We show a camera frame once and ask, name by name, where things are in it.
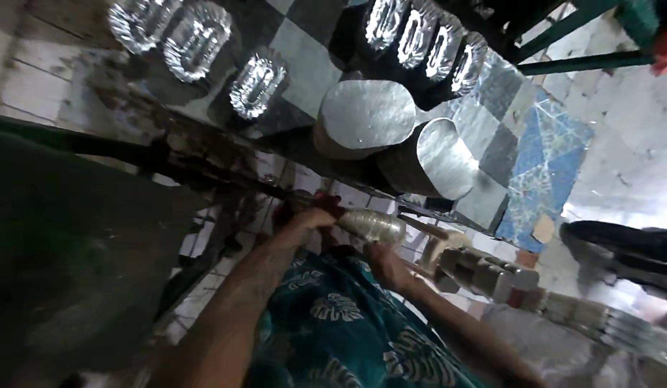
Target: person's hand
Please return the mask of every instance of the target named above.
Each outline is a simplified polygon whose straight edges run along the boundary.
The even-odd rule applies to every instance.
[[[317,195],[312,207],[296,215],[295,220],[306,228],[331,226],[345,213],[345,209],[338,206],[339,202],[337,195]]]
[[[413,287],[415,278],[390,246],[374,242],[367,247],[369,266],[384,288],[404,295]]]

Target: leaf print shirt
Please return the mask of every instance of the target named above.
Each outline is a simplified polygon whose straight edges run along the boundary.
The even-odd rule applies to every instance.
[[[484,388],[361,256],[297,252],[257,338],[248,387]]]

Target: green metal frame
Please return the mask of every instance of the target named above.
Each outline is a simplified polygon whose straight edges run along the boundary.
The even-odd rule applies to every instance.
[[[566,73],[570,71],[596,70],[601,68],[619,68],[654,63],[654,58],[643,52],[651,46],[659,27],[659,20],[650,0],[596,0],[576,1],[579,9],[565,19],[553,24],[552,27],[508,55],[512,62],[518,64],[537,52],[549,47],[577,28],[592,21],[599,15],[618,7],[616,18],[623,25],[628,35],[641,47],[638,51],[613,52],[610,54],[591,55],[561,59],[556,61],[538,62],[519,65],[518,69],[525,75],[541,75]]]

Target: red cloth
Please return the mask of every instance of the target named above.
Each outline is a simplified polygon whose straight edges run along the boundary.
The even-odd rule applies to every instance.
[[[657,62],[652,65],[652,73],[656,77],[667,74],[667,30],[654,41],[654,57]]]

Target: metal rod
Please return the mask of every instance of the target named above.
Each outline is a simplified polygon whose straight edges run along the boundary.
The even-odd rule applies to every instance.
[[[521,47],[518,51],[515,63],[520,63],[535,55],[537,52],[544,50],[553,42],[560,40],[564,36],[575,31],[578,27],[581,27],[597,16],[617,6],[618,3],[619,0],[597,0],[586,2],[582,8],[570,14],[562,21],[554,23],[553,26],[549,27],[545,32],[539,34],[535,39]]]
[[[518,65],[518,70],[524,75],[540,75],[604,68],[622,68],[625,66],[642,66],[653,63],[654,58],[652,56],[645,55],[643,52],[637,50]]]

